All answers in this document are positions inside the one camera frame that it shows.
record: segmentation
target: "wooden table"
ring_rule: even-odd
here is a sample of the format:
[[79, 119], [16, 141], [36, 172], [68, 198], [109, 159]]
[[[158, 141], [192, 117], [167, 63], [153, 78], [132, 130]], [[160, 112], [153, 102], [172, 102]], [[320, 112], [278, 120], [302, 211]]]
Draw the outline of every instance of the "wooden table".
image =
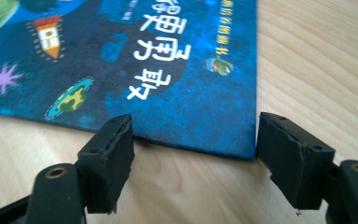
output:
[[[258, 2], [257, 112], [283, 115], [358, 160], [358, 1]], [[92, 133], [0, 117], [0, 207], [30, 194], [43, 168], [74, 162]], [[297, 210], [260, 161], [135, 145], [116, 215], [89, 223], [324, 223]]]

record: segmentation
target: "light wood surface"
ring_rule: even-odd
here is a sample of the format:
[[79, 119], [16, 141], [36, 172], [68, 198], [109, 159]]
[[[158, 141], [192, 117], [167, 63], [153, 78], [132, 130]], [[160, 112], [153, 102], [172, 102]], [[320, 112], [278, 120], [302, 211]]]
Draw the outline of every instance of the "light wood surface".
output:
[[[358, 160], [358, 1], [258, 7], [257, 112], [293, 120], [335, 148], [336, 163]], [[0, 117], [0, 207], [30, 194], [42, 169], [74, 162], [91, 137]], [[89, 223], [324, 223], [326, 203], [298, 216], [260, 161], [139, 143], [135, 153], [117, 214]]]

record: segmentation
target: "blue book cover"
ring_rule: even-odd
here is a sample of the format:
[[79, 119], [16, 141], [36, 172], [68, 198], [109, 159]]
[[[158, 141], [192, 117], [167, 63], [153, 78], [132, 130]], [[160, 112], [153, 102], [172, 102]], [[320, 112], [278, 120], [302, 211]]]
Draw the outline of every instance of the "blue book cover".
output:
[[255, 157], [255, 0], [0, 0], [0, 115]]

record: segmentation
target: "star illustration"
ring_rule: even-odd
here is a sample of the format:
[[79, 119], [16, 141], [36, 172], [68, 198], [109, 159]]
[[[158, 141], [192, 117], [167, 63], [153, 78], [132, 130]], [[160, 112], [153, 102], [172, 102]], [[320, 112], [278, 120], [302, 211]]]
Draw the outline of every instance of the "star illustration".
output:
[[14, 69], [16, 69], [17, 64], [14, 64], [8, 71], [7, 71], [7, 64], [4, 65], [2, 71], [0, 73], [0, 91], [1, 95], [7, 92], [7, 86], [17, 87], [19, 84], [14, 82], [14, 79], [22, 77], [21, 75], [13, 75]]

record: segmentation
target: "purple starburst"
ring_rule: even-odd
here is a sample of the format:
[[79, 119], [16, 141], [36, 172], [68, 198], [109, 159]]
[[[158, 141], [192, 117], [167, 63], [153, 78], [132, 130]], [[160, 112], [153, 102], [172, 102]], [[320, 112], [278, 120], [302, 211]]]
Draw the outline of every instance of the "purple starburst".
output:
[[0, 73], [0, 90], [1, 95], [7, 92], [7, 86], [17, 87], [19, 84], [14, 82], [14, 79], [22, 77], [21, 75], [13, 75], [14, 69], [16, 69], [17, 64], [14, 64], [8, 71], [7, 71], [7, 64], [4, 65], [2, 71]]

